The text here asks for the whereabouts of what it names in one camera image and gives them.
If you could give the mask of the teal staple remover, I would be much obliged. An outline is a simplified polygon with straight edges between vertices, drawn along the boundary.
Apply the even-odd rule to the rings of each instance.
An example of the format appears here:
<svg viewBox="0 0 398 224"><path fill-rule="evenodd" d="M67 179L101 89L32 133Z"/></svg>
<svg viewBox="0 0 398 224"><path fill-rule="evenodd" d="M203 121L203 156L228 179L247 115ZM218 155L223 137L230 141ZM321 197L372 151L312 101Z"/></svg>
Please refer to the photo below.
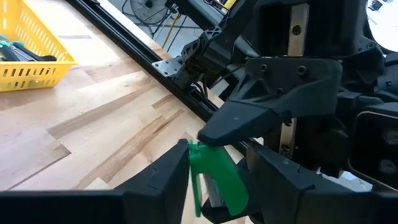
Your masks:
<svg viewBox="0 0 398 224"><path fill-rule="evenodd" d="M24 43L21 41L10 41L6 35L0 34L0 51L4 48L4 46L7 47L14 46L14 47L24 48Z"/></svg>

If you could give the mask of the black aluminium table frame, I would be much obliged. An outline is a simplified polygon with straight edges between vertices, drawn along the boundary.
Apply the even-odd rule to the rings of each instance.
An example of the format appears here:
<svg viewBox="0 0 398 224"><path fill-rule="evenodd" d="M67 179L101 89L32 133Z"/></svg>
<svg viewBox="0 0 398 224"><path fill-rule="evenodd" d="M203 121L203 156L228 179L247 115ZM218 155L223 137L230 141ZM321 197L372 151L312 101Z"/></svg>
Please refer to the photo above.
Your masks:
<svg viewBox="0 0 398 224"><path fill-rule="evenodd" d="M134 59L150 76L154 77L199 118L208 121L218 109L210 99L205 98L198 90L184 92L153 68L152 63L161 60L161 57L106 11L103 3L97 0L66 0L66 2L94 24L106 37Z"/></svg>

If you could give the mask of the green staple remover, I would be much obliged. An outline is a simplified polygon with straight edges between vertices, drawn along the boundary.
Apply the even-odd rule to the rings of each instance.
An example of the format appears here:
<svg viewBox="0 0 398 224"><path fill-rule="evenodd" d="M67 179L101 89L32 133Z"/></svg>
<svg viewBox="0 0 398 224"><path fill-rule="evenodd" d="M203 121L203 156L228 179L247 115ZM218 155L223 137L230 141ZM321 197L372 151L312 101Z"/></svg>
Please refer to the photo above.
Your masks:
<svg viewBox="0 0 398 224"><path fill-rule="evenodd" d="M248 204L249 195L238 168L226 149L223 146L210 147L191 140L188 142L188 149L196 216L201 216L200 174L208 175L215 181L231 215L241 213Z"/></svg>

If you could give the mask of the silver corner bracket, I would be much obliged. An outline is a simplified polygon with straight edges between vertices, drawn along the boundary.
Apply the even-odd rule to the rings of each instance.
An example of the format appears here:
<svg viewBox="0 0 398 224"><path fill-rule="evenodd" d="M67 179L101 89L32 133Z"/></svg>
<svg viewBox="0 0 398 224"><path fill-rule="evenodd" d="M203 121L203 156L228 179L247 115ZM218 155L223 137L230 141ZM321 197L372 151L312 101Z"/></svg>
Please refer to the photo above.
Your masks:
<svg viewBox="0 0 398 224"><path fill-rule="evenodd" d="M181 56L152 63L152 66L165 77L176 75L182 65L183 58Z"/></svg>

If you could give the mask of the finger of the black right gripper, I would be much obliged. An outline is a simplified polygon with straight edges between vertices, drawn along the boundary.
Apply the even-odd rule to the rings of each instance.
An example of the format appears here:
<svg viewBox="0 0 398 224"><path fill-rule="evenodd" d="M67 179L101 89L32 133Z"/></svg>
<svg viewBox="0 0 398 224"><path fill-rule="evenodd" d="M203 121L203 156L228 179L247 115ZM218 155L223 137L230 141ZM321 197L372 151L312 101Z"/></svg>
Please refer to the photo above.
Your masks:
<svg viewBox="0 0 398 224"><path fill-rule="evenodd" d="M198 132L209 146L258 138L292 118L333 114L343 74L333 59L259 57L245 64L244 78Z"/></svg>

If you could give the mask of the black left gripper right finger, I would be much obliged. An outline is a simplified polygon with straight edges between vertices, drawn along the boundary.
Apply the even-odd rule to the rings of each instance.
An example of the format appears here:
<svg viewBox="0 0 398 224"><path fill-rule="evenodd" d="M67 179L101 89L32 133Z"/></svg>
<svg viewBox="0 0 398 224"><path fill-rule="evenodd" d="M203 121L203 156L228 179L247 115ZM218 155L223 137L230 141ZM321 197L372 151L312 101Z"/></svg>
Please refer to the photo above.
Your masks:
<svg viewBox="0 0 398 224"><path fill-rule="evenodd" d="M398 192L355 192L261 145L246 160L265 224L398 224Z"/></svg>

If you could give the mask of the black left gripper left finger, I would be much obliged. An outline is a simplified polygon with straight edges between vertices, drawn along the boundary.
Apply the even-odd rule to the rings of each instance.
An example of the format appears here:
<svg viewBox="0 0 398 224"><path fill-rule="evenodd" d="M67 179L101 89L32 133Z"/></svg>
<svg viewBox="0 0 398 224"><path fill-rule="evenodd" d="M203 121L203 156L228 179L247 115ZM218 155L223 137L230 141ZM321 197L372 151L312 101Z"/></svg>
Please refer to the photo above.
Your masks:
<svg viewBox="0 0 398 224"><path fill-rule="evenodd" d="M188 176L181 139L112 190L0 192L0 224L181 224Z"/></svg>

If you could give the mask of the yellow plastic basket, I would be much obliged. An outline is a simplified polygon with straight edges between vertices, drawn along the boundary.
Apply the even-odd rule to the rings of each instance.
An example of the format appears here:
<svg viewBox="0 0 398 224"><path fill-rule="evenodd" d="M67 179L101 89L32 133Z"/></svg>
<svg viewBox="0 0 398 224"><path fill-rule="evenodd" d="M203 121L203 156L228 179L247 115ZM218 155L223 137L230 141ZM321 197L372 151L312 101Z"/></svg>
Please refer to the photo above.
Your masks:
<svg viewBox="0 0 398 224"><path fill-rule="evenodd" d="M56 62L10 62L0 53L0 92L57 85L77 61L26 0L0 0L0 34Z"/></svg>

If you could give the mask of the black floor fan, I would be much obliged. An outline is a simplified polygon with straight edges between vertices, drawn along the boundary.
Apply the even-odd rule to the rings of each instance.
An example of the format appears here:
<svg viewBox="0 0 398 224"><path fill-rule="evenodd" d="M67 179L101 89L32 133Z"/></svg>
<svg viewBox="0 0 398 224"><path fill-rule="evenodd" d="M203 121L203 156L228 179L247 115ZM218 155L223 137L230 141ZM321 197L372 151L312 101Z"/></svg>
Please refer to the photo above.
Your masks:
<svg viewBox="0 0 398 224"><path fill-rule="evenodd" d="M167 18L167 0L130 0L133 14L139 21L156 25Z"/></svg>

